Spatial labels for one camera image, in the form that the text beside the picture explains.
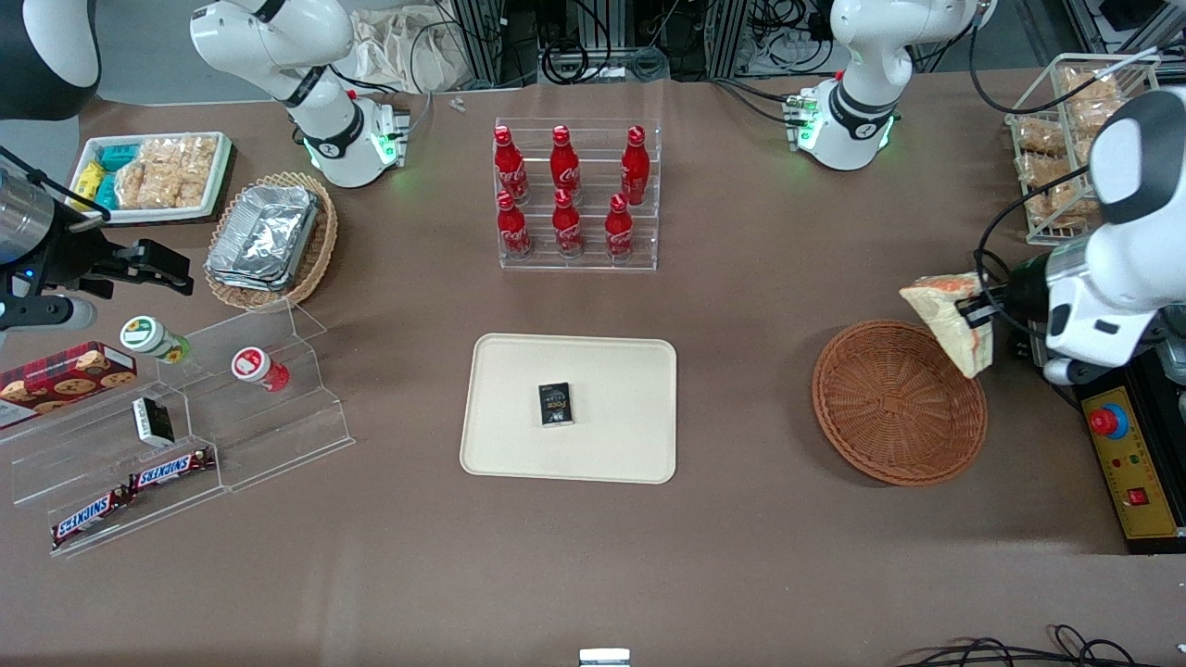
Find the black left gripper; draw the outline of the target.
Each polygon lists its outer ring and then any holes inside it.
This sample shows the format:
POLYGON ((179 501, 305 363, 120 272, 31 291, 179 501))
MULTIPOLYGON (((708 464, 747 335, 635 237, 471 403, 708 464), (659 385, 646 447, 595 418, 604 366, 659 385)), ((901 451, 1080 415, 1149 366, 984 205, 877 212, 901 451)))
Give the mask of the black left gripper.
MULTIPOLYGON (((1034 255, 1016 263, 1008 279, 1008 313, 1024 322, 1048 320, 1048 286, 1046 278, 1048 255, 1034 255)), ((1005 304, 1005 284, 990 284, 984 287, 973 282, 969 296, 959 300, 963 320, 970 328, 991 325, 1000 312, 1007 309, 1005 304)))

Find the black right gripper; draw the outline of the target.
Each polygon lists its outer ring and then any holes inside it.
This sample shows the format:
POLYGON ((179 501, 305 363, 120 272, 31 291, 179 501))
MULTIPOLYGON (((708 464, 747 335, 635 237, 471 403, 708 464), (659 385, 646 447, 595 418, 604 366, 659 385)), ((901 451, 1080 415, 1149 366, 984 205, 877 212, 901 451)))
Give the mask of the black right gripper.
POLYGON ((37 208, 37 292, 82 290, 107 298, 106 282, 157 284, 179 296, 195 294, 189 277, 190 258, 158 244, 138 240, 138 267, 132 267, 122 244, 111 244, 93 220, 71 207, 37 208))

